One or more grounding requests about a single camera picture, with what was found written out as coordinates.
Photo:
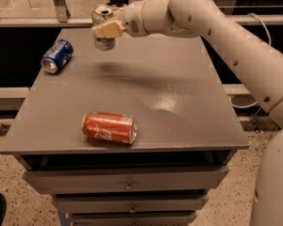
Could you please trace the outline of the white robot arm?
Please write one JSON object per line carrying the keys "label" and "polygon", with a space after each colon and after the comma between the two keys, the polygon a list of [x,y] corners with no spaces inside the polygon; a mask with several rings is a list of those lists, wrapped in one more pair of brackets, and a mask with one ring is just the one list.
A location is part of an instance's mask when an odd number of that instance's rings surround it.
{"label": "white robot arm", "polygon": [[283,54],[227,18],[213,0],[143,0],[92,27],[97,38],[202,36],[280,127],[266,147],[250,226],[283,226]]}

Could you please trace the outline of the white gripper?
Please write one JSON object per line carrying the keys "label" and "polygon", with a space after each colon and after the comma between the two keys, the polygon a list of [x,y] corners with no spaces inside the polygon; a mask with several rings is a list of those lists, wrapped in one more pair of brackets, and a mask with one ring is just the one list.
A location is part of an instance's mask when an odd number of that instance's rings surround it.
{"label": "white gripper", "polygon": [[143,25],[143,7],[145,0],[131,3],[127,7],[120,8],[119,18],[108,19],[101,24],[92,27],[92,33],[96,38],[120,38],[126,31],[131,37],[145,37],[148,35]]}

